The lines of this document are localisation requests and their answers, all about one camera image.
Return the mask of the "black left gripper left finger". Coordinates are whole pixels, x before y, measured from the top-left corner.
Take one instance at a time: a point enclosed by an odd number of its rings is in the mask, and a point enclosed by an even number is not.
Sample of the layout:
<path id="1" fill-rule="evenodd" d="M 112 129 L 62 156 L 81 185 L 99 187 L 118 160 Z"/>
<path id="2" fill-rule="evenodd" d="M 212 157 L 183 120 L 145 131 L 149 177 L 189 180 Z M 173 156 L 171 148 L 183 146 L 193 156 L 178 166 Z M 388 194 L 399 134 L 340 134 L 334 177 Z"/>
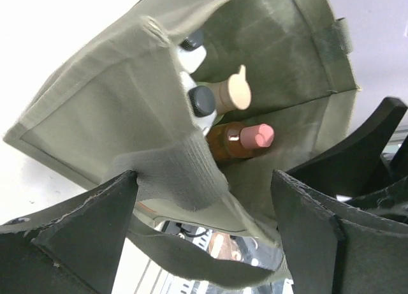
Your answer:
<path id="1" fill-rule="evenodd" d="M 1 293 L 111 293 L 138 186 L 126 171 L 1 225 Z"/>

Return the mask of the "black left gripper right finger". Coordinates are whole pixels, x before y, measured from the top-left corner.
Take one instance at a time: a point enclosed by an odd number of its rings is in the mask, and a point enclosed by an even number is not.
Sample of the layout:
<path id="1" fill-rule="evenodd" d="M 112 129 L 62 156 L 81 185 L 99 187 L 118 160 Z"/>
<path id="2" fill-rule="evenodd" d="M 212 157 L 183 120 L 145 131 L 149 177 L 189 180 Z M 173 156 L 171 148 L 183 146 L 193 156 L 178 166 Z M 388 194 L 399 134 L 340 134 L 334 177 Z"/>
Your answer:
<path id="1" fill-rule="evenodd" d="M 275 171 L 271 194 L 295 293 L 407 292 L 407 179 L 343 203 Z"/>

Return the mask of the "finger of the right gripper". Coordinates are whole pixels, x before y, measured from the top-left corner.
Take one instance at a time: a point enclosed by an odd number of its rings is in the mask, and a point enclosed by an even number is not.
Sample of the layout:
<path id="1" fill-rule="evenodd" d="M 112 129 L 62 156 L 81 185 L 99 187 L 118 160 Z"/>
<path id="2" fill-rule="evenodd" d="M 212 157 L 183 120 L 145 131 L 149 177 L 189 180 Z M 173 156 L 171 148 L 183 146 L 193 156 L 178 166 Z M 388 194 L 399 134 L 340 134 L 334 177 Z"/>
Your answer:
<path id="1" fill-rule="evenodd" d="M 288 174 L 331 197 L 357 197 L 380 162 L 380 155 L 407 111 L 398 98 L 386 97 L 347 138 Z"/>

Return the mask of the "beige pump bottle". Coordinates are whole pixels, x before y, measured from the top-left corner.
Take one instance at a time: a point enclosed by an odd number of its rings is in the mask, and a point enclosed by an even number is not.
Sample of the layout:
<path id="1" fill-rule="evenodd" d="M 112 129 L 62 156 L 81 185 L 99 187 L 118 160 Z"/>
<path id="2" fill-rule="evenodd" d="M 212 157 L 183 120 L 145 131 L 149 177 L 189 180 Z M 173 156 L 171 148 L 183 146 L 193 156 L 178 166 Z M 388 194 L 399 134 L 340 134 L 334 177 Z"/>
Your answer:
<path id="1" fill-rule="evenodd" d="M 241 64 L 236 73 L 215 84 L 213 90 L 218 114 L 248 109 L 252 92 L 246 78 L 246 66 Z"/>

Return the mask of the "olive green canvas bag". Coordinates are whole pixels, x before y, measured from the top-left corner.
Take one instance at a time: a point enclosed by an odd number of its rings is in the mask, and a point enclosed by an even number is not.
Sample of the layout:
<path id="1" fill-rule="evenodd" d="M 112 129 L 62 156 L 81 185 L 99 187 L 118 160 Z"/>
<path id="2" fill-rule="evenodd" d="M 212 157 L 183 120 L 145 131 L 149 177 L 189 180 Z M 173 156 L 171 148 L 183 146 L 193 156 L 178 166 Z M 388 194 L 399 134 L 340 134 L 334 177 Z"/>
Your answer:
<path id="1" fill-rule="evenodd" d="M 243 64 L 252 90 L 224 122 L 273 126 L 262 155 L 218 166 L 182 90 L 177 46 L 204 32 L 199 82 Z M 126 237 L 176 276 L 238 289 L 289 277 L 217 260 L 174 235 L 173 220 L 281 246 L 270 194 L 289 170 L 346 135 L 358 86 L 345 22 L 327 0 L 140 0 L 45 81 L 4 141 L 85 188 L 136 173 Z"/>

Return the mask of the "white bottle dark cap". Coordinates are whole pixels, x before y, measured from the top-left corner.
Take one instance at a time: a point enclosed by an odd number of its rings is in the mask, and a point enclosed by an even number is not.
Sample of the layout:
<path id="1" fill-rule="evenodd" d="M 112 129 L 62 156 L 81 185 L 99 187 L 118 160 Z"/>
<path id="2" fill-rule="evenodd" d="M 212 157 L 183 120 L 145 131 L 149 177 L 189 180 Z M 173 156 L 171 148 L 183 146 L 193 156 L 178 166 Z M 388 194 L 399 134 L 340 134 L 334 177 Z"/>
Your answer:
<path id="1" fill-rule="evenodd" d="M 207 56 L 204 35 L 201 29 L 195 30 L 177 46 L 177 57 L 185 72 L 194 73 Z"/>
<path id="2" fill-rule="evenodd" d="M 209 87 L 198 85 L 185 71 L 180 73 L 180 78 L 187 101 L 193 110 L 193 122 L 206 136 L 217 117 L 214 94 Z"/>

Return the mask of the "amber bottle pink cap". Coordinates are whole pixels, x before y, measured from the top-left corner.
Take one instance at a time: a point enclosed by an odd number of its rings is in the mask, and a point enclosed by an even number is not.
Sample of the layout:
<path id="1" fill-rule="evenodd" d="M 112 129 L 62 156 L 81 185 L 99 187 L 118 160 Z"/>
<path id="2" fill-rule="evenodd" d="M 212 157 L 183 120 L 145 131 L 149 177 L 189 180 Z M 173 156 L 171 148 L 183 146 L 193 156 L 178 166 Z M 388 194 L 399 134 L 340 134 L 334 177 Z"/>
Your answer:
<path id="1" fill-rule="evenodd" d="M 227 163 L 263 154 L 274 138 L 275 131 L 267 124 L 247 126 L 242 122 L 230 122 L 214 126 L 208 132 L 207 142 L 214 160 Z"/>

